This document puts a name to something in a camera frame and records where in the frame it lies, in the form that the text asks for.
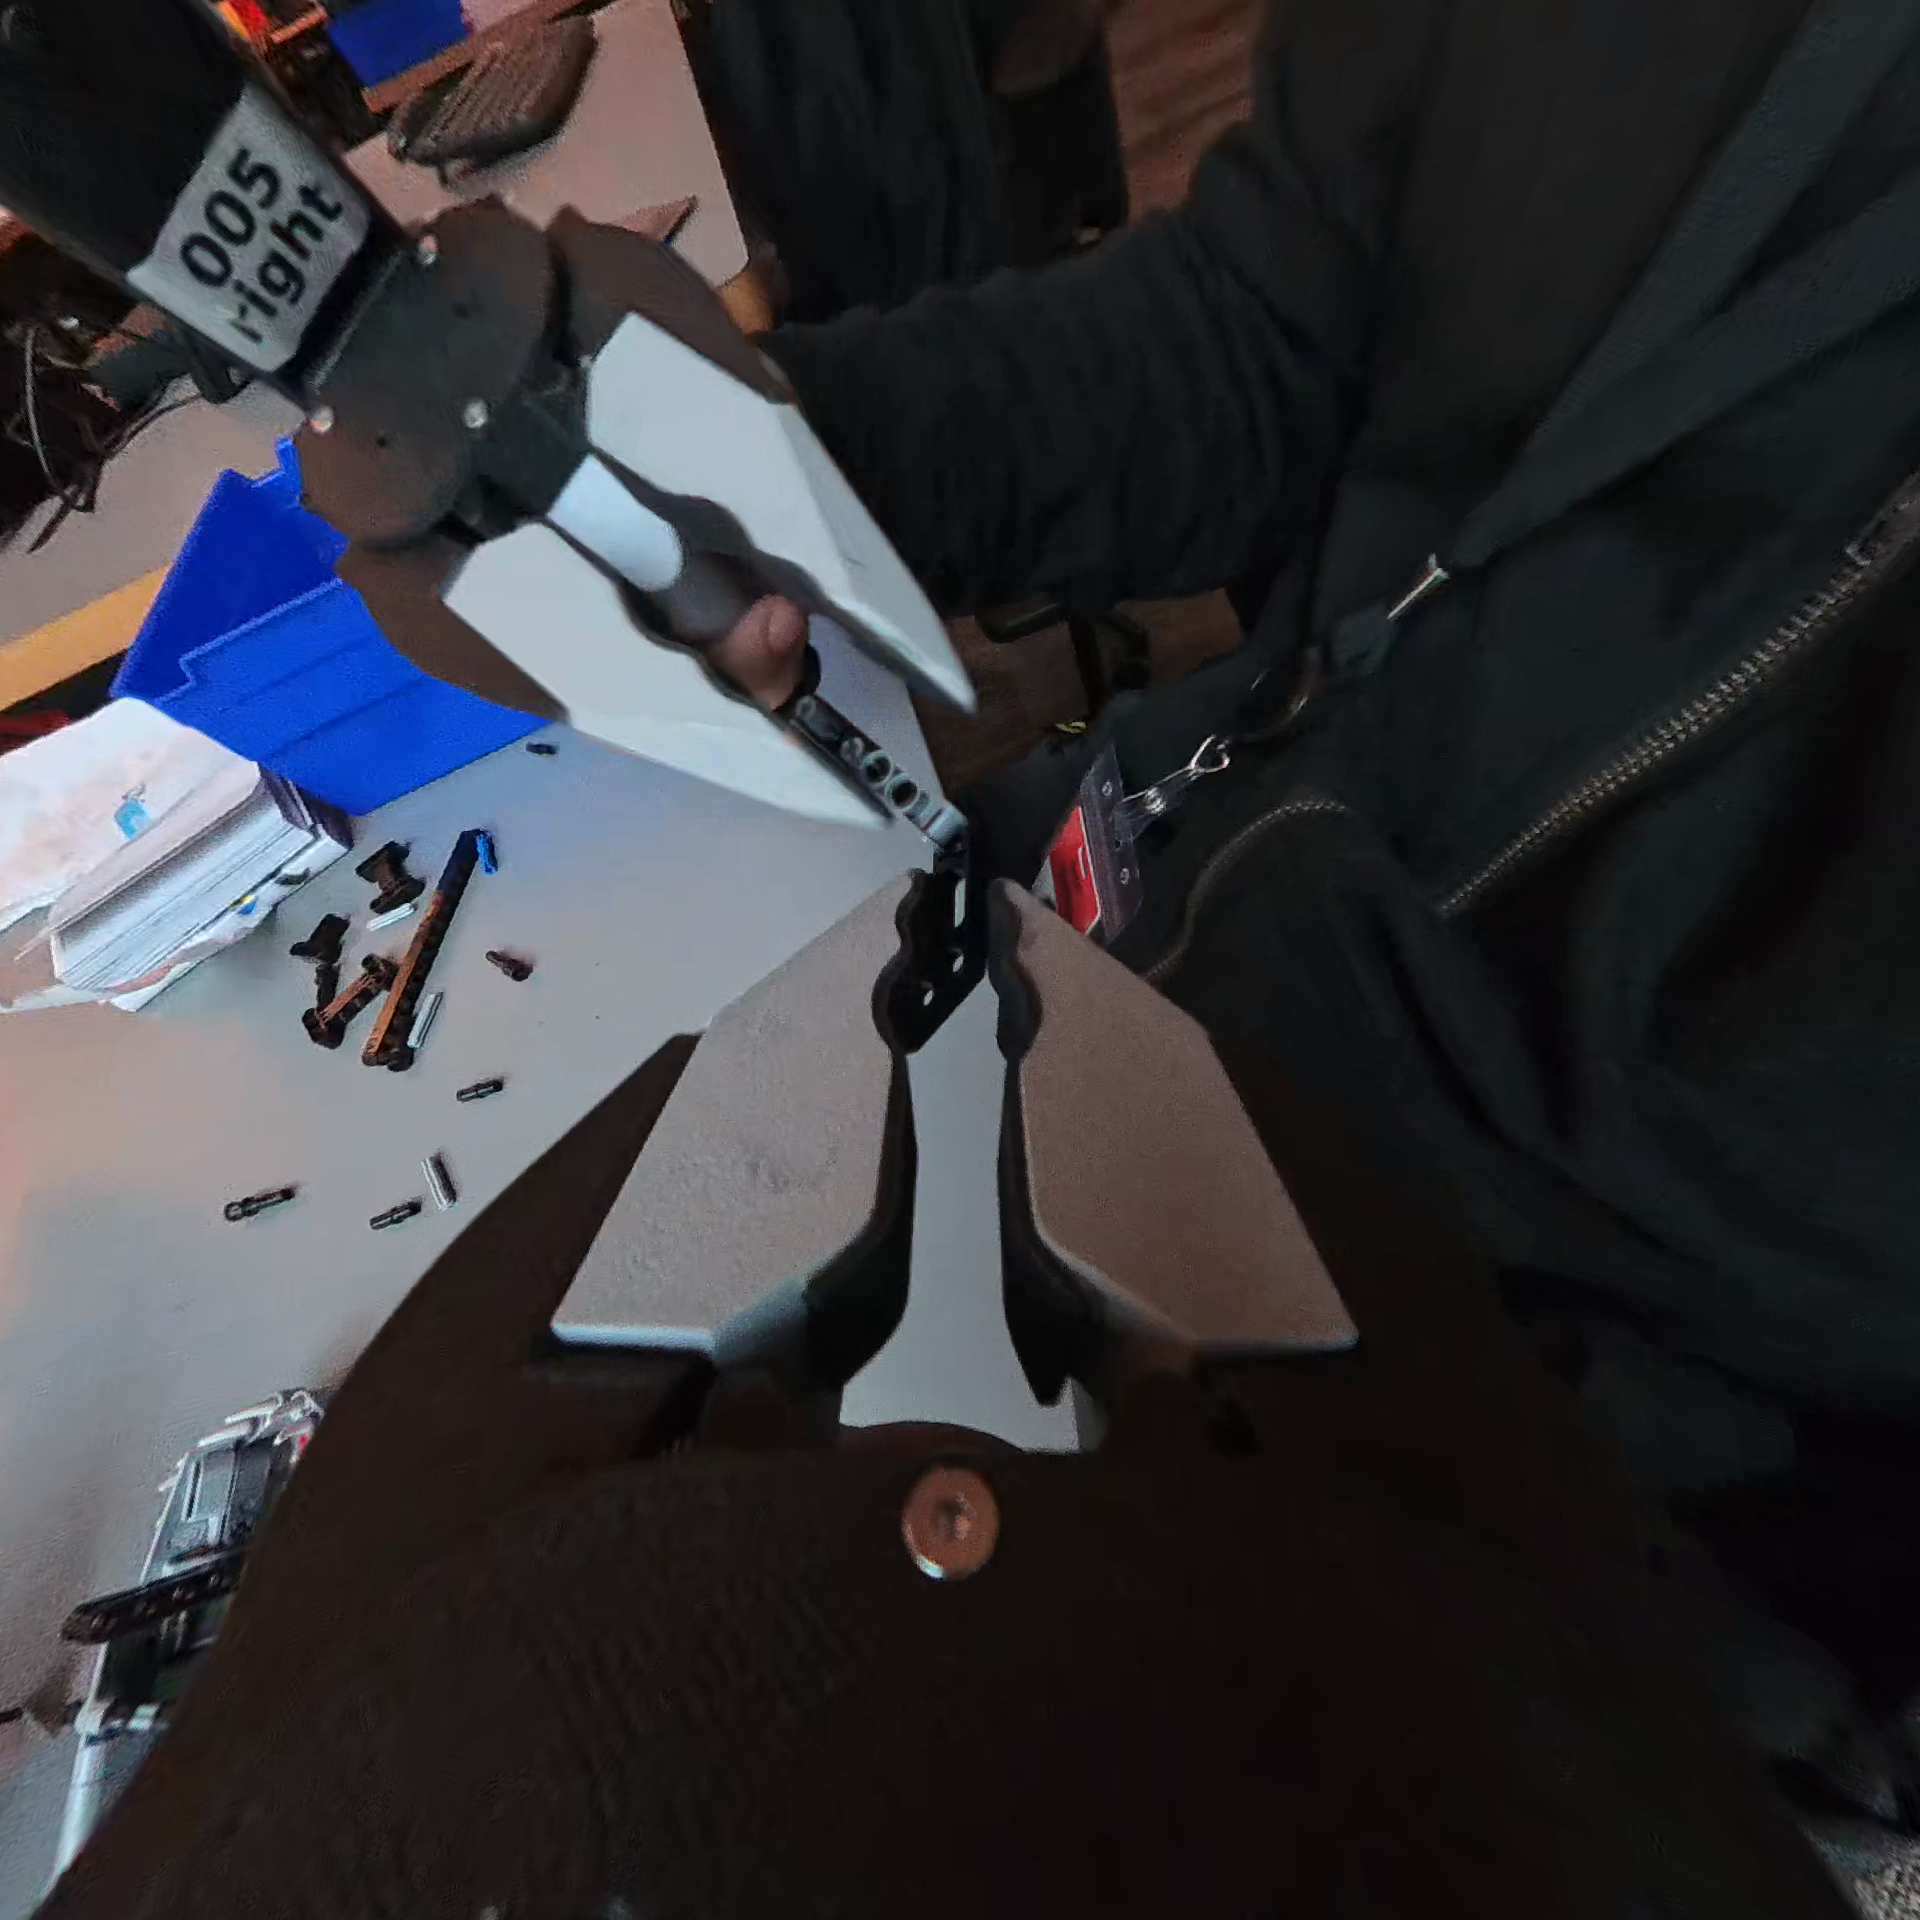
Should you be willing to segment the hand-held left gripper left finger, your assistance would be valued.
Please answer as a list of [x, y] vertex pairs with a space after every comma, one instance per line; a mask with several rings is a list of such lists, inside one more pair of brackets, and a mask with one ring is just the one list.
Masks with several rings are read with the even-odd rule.
[[836, 1395], [893, 1339], [917, 1140], [878, 990], [919, 883], [894, 877], [708, 1023], [552, 1313], [558, 1344]]

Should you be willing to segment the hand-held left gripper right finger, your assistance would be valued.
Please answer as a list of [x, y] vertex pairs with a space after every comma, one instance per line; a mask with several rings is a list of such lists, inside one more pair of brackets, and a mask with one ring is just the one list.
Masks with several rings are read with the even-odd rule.
[[988, 893], [987, 959], [1002, 1304], [1037, 1400], [1355, 1350], [1357, 1320], [1205, 1028], [1010, 883]]

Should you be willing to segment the black lego beam with holes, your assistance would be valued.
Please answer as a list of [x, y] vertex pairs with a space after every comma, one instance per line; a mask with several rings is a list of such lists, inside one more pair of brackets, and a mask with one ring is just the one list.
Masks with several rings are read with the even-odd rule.
[[939, 859], [952, 863], [969, 852], [966, 817], [817, 690], [798, 692], [776, 708], [775, 719], [849, 781], [857, 794], [889, 819], [913, 827]]

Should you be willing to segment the black lego connector piece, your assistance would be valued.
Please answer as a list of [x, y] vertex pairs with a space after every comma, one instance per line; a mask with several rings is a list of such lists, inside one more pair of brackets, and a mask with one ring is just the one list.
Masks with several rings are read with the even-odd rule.
[[876, 1030], [907, 1058], [950, 1020], [988, 971], [988, 906], [970, 857], [937, 855], [907, 879], [875, 987]]

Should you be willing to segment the person's right forearm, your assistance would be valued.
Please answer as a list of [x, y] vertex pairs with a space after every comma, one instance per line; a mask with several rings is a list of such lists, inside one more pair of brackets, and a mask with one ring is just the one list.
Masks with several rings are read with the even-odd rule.
[[1357, 431], [1387, 191], [1380, 152], [1258, 119], [1089, 252], [763, 345], [939, 613], [1210, 592]]

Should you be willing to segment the scattered small lego pins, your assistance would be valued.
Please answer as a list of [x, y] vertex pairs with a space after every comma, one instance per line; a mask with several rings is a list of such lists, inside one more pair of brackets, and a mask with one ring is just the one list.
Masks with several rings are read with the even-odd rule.
[[[373, 890], [361, 881], [325, 877], [321, 913], [348, 910], [338, 971], [319, 971], [288, 948], [313, 933], [306, 900], [276, 936], [263, 933], [235, 959], [211, 965], [203, 1023], [205, 1130], [194, 1163], [197, 1222], [227, 1239], [258, 1236], [298, 1216], [308, 1235], [375, 1236], [473, 1201], [469, 1150], [455, 1137], [460, 1118], [503, 1106], [512, 1074], [501, 1062], [499, 994], [538, 976], [540, 950], [530, 933], [499, 931], [516, 890], [532, 879], [536, 849], [516, 828], [527, 781], [532, 794], [555, 797], [565, 741], [536, 732], [476, 767], [426, 787], [384, 811], [369, 839], [373, 855], [389, 842], [410, 846], [406, 864], [426, 883], [410, 909], [370, 925]], [[363, 1050], [389, 992], [351, 1024], [344, 1044], [326, 1050], [308, 1041], [304, 1014], [344, 990], [369, 955], [401, 967], [420, 910], [458, 837], [487, 828], [496, 873], [475, 873], [453, 919], [416, 1020], [406, 1071], [369, 1068]]]

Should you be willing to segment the long black lego beam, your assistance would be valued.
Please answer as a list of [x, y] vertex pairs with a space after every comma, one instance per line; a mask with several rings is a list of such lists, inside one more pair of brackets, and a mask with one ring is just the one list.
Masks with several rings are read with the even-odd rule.
[[420, 1020], [424, 996], [438, 955], [476, 873], [469, 830], [473, 828], [466, 828], [453, 845], [442, 875], [419, 914], [416, 933], [401, 957], [396, 979], [361, 1050], [361, 1064], [366, 1068], [404, 1073], [414, 1064], [419, 1049], [412, 1035]]

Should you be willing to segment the short black lego beam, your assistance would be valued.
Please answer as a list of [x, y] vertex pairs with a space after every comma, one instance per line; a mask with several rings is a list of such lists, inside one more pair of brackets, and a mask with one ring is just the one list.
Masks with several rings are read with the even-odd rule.
[[399, 965], [395, 961], [384, 955], [366, 955], [358, 975], [344, 988], [303, 1014], [306, 1039], [326, 1050], [340, 1049], [353, 1023], [393, 988], [396, 975]]

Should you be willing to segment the black angled lego beam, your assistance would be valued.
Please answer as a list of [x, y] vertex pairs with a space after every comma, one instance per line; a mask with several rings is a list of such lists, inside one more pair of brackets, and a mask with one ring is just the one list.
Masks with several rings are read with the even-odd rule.
[[205, 1610], [237, 1591], [246, 1558], [249, 1548], [224, 1548], [192, 1558], [178, 1573], [86, 1596], [61, 1620], [61, 1642], [108, 1646], [164, 1620]]

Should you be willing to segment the red white badge holder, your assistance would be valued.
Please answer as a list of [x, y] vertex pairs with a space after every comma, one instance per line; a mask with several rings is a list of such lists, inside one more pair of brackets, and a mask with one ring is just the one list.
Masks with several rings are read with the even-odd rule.
[[1078, 934], [1114, 948], [1144, 900], [1141, 802], [1118, 752], [1104, 747], [1084, 771], [1046, 855], [1045, 900]]

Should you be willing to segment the blue plastic bin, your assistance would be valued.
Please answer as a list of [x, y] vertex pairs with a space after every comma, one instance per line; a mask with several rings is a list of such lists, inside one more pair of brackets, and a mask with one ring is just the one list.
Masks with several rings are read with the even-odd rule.
[[424, 674], [338, 574], [293, 439], [222, 473], [118, 665], [111, 695], [205, 735], [348, 817], [369, 817], [543, 721]]

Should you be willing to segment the blue box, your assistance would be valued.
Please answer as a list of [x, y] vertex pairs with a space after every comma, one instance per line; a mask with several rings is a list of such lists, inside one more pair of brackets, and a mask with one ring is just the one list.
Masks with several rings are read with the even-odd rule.
[[465, 2], [325, 2], [322, 13], [361, 88], [389, 84], [469, 38]]

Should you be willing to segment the dark cloth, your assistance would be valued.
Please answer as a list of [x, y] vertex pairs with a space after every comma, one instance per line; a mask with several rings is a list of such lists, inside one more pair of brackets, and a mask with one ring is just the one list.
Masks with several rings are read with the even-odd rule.
[[819, 325], [1037, 268], [1130, 219], [1097, 2], [685, 4], [781, 316]]

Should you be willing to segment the white instruction booklet stack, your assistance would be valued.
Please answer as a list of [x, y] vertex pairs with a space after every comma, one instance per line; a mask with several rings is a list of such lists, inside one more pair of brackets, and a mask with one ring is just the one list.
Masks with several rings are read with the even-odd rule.
[[246, 938], [354, 846], [353, 821], [260, 765], [194, 787], [48, 909], [55, 983], [125, 999]]

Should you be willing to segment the white plastic bag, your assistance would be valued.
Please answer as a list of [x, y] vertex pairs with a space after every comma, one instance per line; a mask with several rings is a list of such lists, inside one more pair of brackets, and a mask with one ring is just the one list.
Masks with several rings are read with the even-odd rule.
[[48, 909], [207, 787], [260, 768], [137, 699], [2, 756], [2, 929]]

